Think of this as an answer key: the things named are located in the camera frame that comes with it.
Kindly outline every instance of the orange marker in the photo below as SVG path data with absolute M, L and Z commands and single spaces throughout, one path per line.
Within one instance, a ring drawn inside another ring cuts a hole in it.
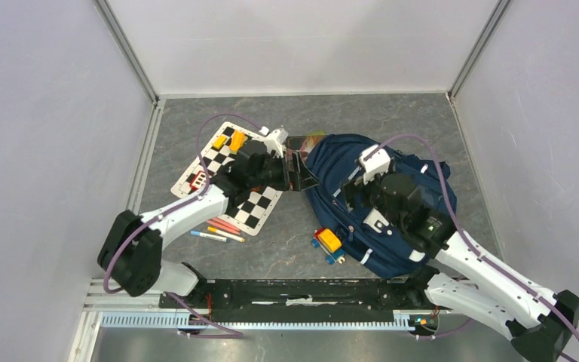
M 231 232 L 231 233 L 234 233 L 234 234 L 237 234 L 237 233 L 238 233 L 237 229 L 230 229 L 230 228 L 228 228 L 228 227 L 225 227 L 223 224 L 219 224 L 219 223 L 217 223 L 217 222 L 215 222 L 215 221 L 207 220 L 206 222 L 207 222 L 208 224 L 210 224 L 211 226 L 214 226 L 215 228 L 218 228 L 218 229 L 221 229 L 221 230 L 225 230 L 225 231 L 227 231 L 227 232 Z
M 237 226 L 234 226 L 225 220 L 222 220 L 222 219 L 219 219 L 218 217 L 215 217 L 212 219 L 212 221 L 217 222 L 218 224 L 224 226 L 225 229 L 232 229 L 232 230 L 234 230 L 234 232 L 236 234 L 240 234 L 240 230 L 238 229 Z

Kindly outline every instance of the cable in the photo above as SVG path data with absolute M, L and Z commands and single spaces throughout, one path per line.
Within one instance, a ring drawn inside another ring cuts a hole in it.
M 538 300 L 539 302 L 541 302 L 542 304 L 544 304 L 546 307 L 549 308 L 549 310 L 551 310 L 560 320 L 561 322 L 564 323 L 564 325 L 567 326 L 567 328 L 569 328 L 569 330 L 571 331 L 571 333 L 576 337 L 576 339 L 579 342 L 579 332 L 576 330 L 576 328 L 571 324 L 571 322 L 569 322 L 569 320 L 558 310 L 556 309 L 556 307 L 554 307 L 553 305 L 551 305 L 545 298 L 543 298 L 542 296 L 538 295 L 538 292 L 536 292 L 535 290 L 533 290 L 532 288 L 526 286 L 523 282 L 519 281 L 518 278 L 514 277 L 511 273 L 509 273 L 507 270 L 505 270 L 504 268 L 500 267 L 498 264 L 496 264 L 495 262 L 493 262 L 492 260 L 490 260 L 487 256 L 482 255 L 481 251 L 478 250 L 478 248 L 474 247 L 474 245 L 472 244 L 472 242 L 469 240 L 469 238 L 466 236 L 466 234 L 464 233 L 463 228 L 461 227 L 461 224 L 458 222 L 458 219 L 456 217 L 456 214 L 454 213 L 454 210 L 452 209 L 452 203 L 449 200 L 449 193 L 447 192 L 447 182 L 445 181 L 445 177 L 443 176 L 443 169 L 440 166 L 440 161 L 438 161 L 438 155 L 436 154 L 436 151 L 433 149 L 433 147 L 431 146 L 431 144 L 423 137 L 420 137 L 416 134 L 410 134 L 410 133 L 404 133 L 404 134 L 397 134 L 396 136 L 391 137 L 389 140 L 381 143 L 380 145 L 378 145 L 378 147 L 376 147 L 376 149 L 372 150 L 365 158 L 364 161 L 367 161 L 369 158 L 371 158 L 376 152 L 378 152 L 380 149 L 383 149 L 388 143 L 395 141 L 395 140 L 401 140 L 404 138 L 413 138 L 417 141 L 419 141 L 420 143 L 422 143 L 431 153 L 431 158 L 433 161 L 433 165 L 436 168 L 436 172 L 438 173 L 438 180 L 440 181 L 440 188 L 443 191 L 443 200 L 445 201 L 445 205 L 447 206 L 447 212 L 449 214 L 449 217 L 452 219 L 454 225 L 456 226 L 456 231 L 458 232 L 458 234 L 461 236 L 461 238 L 463 239 L 463 241 L 465 242 L 465 244 L 470 248 L 470 250 L 476 254 L 476 257 L 479 257 L 480 260 L 482 260 L 483 262 L 487 263 L 489 266 L 491 266 L 492 268 L 496 269 L 496 271 L 498 271 L 499 273 L 501 273 L 502 275 L 504 275 L 507 279 L 513 281 L 515 284 L 518 284 L 519 287 L 521 287 L 522 289 L 524 289 L 524 291 L 526 291 L 527 293 L 529 293 L 532 297 L 534 297 L 534 299 Z M 463 325 L 462 327 L 459 327 L 456 330 L 453 330 L 451 332 L 448 333 L 455 333 L 458 330 L 461 330 L 463 327 L 465 327 L 466 325 L 469 324 L 469 321 L 467 323 L 465 323 L 465 325 Z
M 440 308 L 437 305 L 436 308 L 433 309 L 433 313 L 431 314 L 430 319 L 434 319 L 435 317 L 438 317 L 439 313 L 440 313 Z
M 198 161 L 199 163 L 201 163 L 201 166 L 203 168 L 203 172 L 205 172 L 206 175 L 208 175 L 208 179 L 209 179 L 209 175 L 210 173 L 207 171 L 207 165 L 205 164 L 205 161 L 203 161 L 203 155 L 201 155 L 201 131 L 203 130 L 203 127 L 205 127 L 206 124 L 210 123 L 210 121 L 212 121 L 215 118 L 218 117 L 224 117 L 224 116 L 231 116 L 231 117 L 236 117 L 236 118 L 240 118 L 244 121 L 247 121 L 248 123 L 250 123 L 252 126 L 256 127 L 256 129 L 260 130 L 261 127 L 258 126 L 254 121 L 250 120 L 249 118 L 243 116 L 243 115 L 239 115 L 236 113 L 230 113 L 230 112 L 226 112 L 226 113 L 219 113 L 218 115 L 213 115 L 212 117 L 209 117 L 208 119 L 206 119 L 203 124 L 198 128 L 198 133 L 196 135 L 196 156 L 198 157 Z M 199 198 L 202 198 L 203 195 L 205 195 L 205 193 L 207 192 L 208 188 L 210 187 L 210 183 L 209 182 L 205 182 L 205 184 L 203 185 L 203 188 L 201 190 L 201 192 L 199 192 L 195 197 L 193 198 L 189 198 L 188 200 L 183 201 L 180 204 L 174 205 L 171 208 L 165 210 L 161 215 L 157 215 L 154 216 L 153 218 L 151 218 L 150 220 L 144 222 L 141 226 L 139 226 L 138 228 L 136 228 L 136 230 L 134 230 L 134 232 L 132 232 L 130 234 L 130 236 L 128 236 L 125 241 L 123 242 L 123 244 L 121 244 L 121 246 L 116 250 L 116 253 L 114 253 L 114 255 L 112 256 L 112 259 L 110 260 L 110 263 L 108 264 L 108 268 L 106 269 L 106 273 L 105 276 L 103 277 L 103 289 L 105 290 L 106 293 L 108 294 L 113 294 L 113 293 L 118 293 L 120 291 L 123 290 L 122 287 L 116 288 L 114 290 L 109 289 L 109 280 L 110 277 L 112 276 L 112 270 L 114 269 L 114 265 L 116 265 L 116 262 L 118 261 L 118 258 L 121 257 L 121 254 L 123 253 L 123 251 L 127 248 L 128 245 L 130 245 L 130 243 L 132 242 L 132 240 L 134 240 L 134 238 L 143 230 L 147 229 L 151 224 L 157 222 L 160 218 L 166 217 L 167 215 L 170 215 L 171 213 L 173 213 L 174 211 L 185 207 L 187 205 L 190 205 L 192 202 L 198 200 Z
M 421 328 L 428 331 L 428 332 L 432 332 L 432 333 L 436 333 L 436 331 L 438 331 L 438 330 L 432 330 L 430 327 L 427 327 L 427 326 L 421 326 Z
M 239 338 L 243 338 L 244 334 L 237 331 L 237 330 L 231 330 L 227 327 L 224 327 L 220 324 L 214 323 L 212 321 L 210 321 L 209 319 L 205 318 L 203 315 L 199 314 L 198 312 L 196 312 L 194 309 L 192 309 L 189 305 L 187 305 L 187 303 L 185 303 L 183 301 L 183 299 L 181 299 L 180 296 L 177 296 L 175 293 L 171 293 L 171 292 L 165 292 L 170 298 L 176 300 L 177 303 L 179 303 L 183 308 L 187 309 L 190 313 L 192 313 L 192 315 L 194 315 L 196 318 L 199 319 L 199 321 L 204 322 L 205 324 L 207 324 L 208 326 L 212 326 L 215 328 L 218 328 L 220 330 L 222 330 L 223 332 L 227 332 L 230 334 L 191 334 L 191 333 L 187 333 L 187 336 L 189 338 L 200 338 L 200 339 L 239 339 Z
M 434 339 L 438 339 L 438 338 L 445 338 L 445 337 L 449 337 L 449 336 L 453 336 L 456 333 L 462 332 L 463 330 L 467 329 L 467 327 L 469 327 L 469 325 L 472 323 L 473 319 L 467 319 L 465 321 L 465 323 L 463 323 L 460 327 L 456 328 L 455 330 L 450 330 L 447 332 L 443 332 L 440 334 L 434 334 L 433 336 L 420 336 L 420 335 L 414 335 L 414 337 L 416 337 L 416 340 L 424 340 L 424 341 L 432 341 Z

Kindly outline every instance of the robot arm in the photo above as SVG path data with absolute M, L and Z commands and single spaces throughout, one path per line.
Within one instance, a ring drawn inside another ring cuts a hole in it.
M 194 226 L 242 204 L 252 189 L 269 186 L 278 191 L 301 191 L 317 184 L 301 157 L 296 152 L 286 153 L 283 146 L 286 137 L 287 132 L 279 128 L 261 140 L 247 140 L 234 161 L 212 176 L 203 194 L 200 190 L 141 215 L 129 210 L 120 213 L 99 253 L 99 265 L 107 269 L 129 236 L 145 228 L 149 220 L 156 220 L 121 251 L 112 266 L 112 278 L 131 296 L 149 289 L 187 296 L 196 286 L 198 276 L 184 265 L 162 260 L 165 247 Z
M 418 186 L 410 176 L 395 171 L 396 161 L 385 150 L 367 158 L 375 147 L 366 149 L 358 159 L 365 173 L 344 186 L 348 206 L 353 207 L 354 197 L 360 193 L 363 203 L 373 207 L 368 216 L 371 221 L 366 220 L 370 227 L 375 220 L 389 222 L 414 249 L 410 259 L 420 261 L 421 255 L 434 258 L 463 274 L 478 289 L 457 283 L 430 266 L 408 282 L 423 290 L 433 304 L 496 330 L 528 360 L 557 359 L 572 332 L 547 304 L 576 327 L 579 298 L 568 290 L 556 294 L 542 287 L 490 254 L 468 232 L 461 234 L 449 216 L 424 205 Z

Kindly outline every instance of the marker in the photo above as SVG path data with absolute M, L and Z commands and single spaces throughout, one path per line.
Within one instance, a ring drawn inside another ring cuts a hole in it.
M 217 230 L 216 228 L 213 228 L 213 227 L 211 227 L 211 226 L 208 226 L 208 227 L 207 227 L 207 230 L 210 230 L 211 232 L 215 232 L 215 233 L 218 234 L 218 235 L 223 235 L 223 236 L 226 236 L 227 238 L 234 239 L 234 240 L 236 240 L 236 241 L 240 241 L 241 243 L 244 243 L 244 242 L 245 242 L 245 238 L 242 238 L 242 237 L 237 236 L 237 235 L 230 234 L 230 233 L 228 233 L 228 232 L 222 232 L 222 231 Z
M 226 221 L 224 221 L 224 220 L 221 220 L 221 219 L 219 219 L 218 217 L 215 217 L 215 218 L 213 218 L 213 219 L 210 219 L 210 221 L 214 221 L 214 222 L 217 222 L 217 223 L 223 225 L 223 226 L 225 227 L 225 229 L 234 229 L 234 231 L 231 232 L 231 233 L 232 233 L 232 234 L 236 234 L 236 235 L 240 235 L 240 230 L 239 230 L 236 226 L 230 224 L 229 222 L 226 222 Z
M 194 236 L 200 236 L 202 238 L 207 238 L 207 239 L 212 239 L 212 240 L 217 240 L 217 241 L 222 241 L 224 243 L 227 243 L 229 240 L 227 238 L 224 238 L 222 236 L 217 236 L 217 235 L 212 235 L 212 234 L 207 234 L 205 232 L 197 232 L 195 230 L 190 231 L 190 234 L 194 235 Z
M 219 230 L 223 230 L 224 232 L 231 232 L 232 234 L 239 234 L 239 231 L 237 229 L 233 229 L 233 228 L 228 228 L 227 226 L 220 224 L 218 222 L 212 221 L 212 220 L 207 220 L 206 221 L 208 224 L 210 224 L 211 226 L 214 226 L 215 228 L 219 229 Z

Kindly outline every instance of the navy blue backpack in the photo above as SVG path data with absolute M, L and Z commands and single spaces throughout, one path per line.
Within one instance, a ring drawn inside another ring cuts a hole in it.
M 348 211 L 343 192 L 339 191 L 356 169 L 360 153 L 375 144 L 376 141 L 357 134 L 337 134 L 323 138 L 310 152 L 306 162 L 319 180 L 319 185 L 307 190 L 307 195 L 320 224 L 341 239 L 347 254 L 379 277 L 394 278 L 413 272 L 425 264 L 427 259 L 420 262 L 409 259 L 413 249 L 398 229 L 391 228 L 391 235 L 386 232 L 379 234 L 363 224 L 371 209 L 357 205 L 351 212 Z M 389 147 L 385 147 L 385 150 L 398 161 L 399 172 L 414 176 L 414 183 L 422 190 L 424 203 L 446 213 L 447 207 L 433 162 L 421 160 L 414 155 L 403 155 Z M 441 166 L 443 176 L 447 179 L 449 166 L 445 162 Z M 452 209 L 456 211 L 456 195 L 449 185 L 447 191 Z

